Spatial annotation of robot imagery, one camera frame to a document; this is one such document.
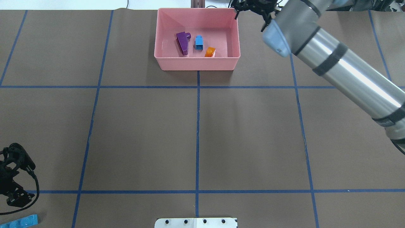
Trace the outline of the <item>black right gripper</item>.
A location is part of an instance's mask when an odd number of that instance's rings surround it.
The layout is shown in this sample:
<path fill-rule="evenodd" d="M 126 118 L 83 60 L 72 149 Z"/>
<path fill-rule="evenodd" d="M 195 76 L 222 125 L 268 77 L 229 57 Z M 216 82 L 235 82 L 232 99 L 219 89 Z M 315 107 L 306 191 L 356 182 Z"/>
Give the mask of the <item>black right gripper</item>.
<path fill-rule="evenodd" d="M 242 11 L 251 11 L 262 16 L 264 25 L 262 26 L 261 32 L 263 32 L 272 21 L 272 13 L 275 15 L 279 13 L 279 3 L 277 0 L 232 0 L 231 8 L 236 12 L 235 20 Z"/>

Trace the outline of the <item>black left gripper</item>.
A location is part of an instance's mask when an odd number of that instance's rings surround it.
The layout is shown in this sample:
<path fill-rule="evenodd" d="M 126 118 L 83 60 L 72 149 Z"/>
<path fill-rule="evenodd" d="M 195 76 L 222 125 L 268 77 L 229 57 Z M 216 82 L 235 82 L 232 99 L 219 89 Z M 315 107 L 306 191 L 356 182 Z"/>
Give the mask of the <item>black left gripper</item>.
<path fill-rule="evenodd" d="M 9 206 L 24 208 L 28 206 L 35 194 L 28 193 L 14 181 L 20 172 L 11 168 L 1 168 L 0 171 L 0 193 L 7 197 L 6 203 Z"/>

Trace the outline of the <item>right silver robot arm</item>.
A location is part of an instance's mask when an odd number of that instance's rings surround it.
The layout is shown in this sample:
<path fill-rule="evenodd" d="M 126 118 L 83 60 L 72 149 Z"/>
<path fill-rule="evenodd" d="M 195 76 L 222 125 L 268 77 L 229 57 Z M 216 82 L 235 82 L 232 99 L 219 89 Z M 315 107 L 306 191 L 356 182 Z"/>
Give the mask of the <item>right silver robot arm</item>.
<path fill-rule="evenodd" d="M 302 60 L 383 127 L 391 143 L 404 153 L 404 91 L 318 25 L 330 6 L 345 3 L 289 0 L 275 18 L 271 14 L 276 12 L 276 0 L 232 0 L 230 7 L 237 15 L 241 11 L 261 15 L 262 39 L 269 48 L 282 57 L 293 54 Z"/>

